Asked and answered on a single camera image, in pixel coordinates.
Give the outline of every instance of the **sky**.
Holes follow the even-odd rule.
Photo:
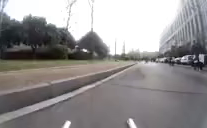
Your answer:
[[[130,50],[158,51],[163,30],[178,10],[179,0],[95,0],[94,31],[114,53]],[[5,12],[19,21],[29,14],[43,16],[48,23],[66,26],[67,0],[8,0]],[[91,29],[88,0],[77,0],[72,8],[70,32],[79,40]]]

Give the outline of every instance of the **road curb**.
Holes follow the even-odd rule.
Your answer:
[[[0,114],[63,95],[85,85],[104,79],[132,65],[133,64],[125,65],[106,71],[56,80],[34,86],[0,91]]]
[[[55,97],[55,98],[52,98],[49,100],[45,100],[45,101],[30,105],[30,106],[27,106],[27,107],[24,107],[24,108],[21,108],[21,109],[12,111],[12,112],[1,114],[0,115],[0,124],[6,123],[6,122],[11,121],[13,119],[17,119],[17,118],[25,116],[27,114],[31,114],[36,111],[51,107],[52,105],[63,102],[65,100],[69,100],[77,95],[84,93],[85,91],[88,91],[92,88],[95,88],[95,87],[101,85],[102,83],[104,83],[108,80],[111,80],[111,79],[117,77],[118,75],[130,70],[131,68],[133,68],[133,65],[135,65],[135,64],[129,65],[127,68],[120,70],[117,73],[112,74],[107,78],[99,80],[93,84],[86,85],[82,88],[79,88],[79,89],[72,91],[72,92],[69,92],[67,94],[63,94],[61,96],[58,96],[58,97]]]

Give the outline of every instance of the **green lawn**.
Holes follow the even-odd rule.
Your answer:
[[[87,60],[48,60],[48,61],[0,61],[1,71],[12,71],[22,69],[46,68],[57,66],[71,66],[91,63],[108,63],[110,61],[87,61]]]

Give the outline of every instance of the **asphalt road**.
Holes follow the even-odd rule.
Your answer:
[[[138,64],[118,77],[0,128],[207,128],[207,72]]]

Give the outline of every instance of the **building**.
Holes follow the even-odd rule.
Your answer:
[[[207,0],[181,0],[175,20],[162,33],[160,53],[169,51],[171,46],[192,45],[196,41],[206,46],[205,1]]]

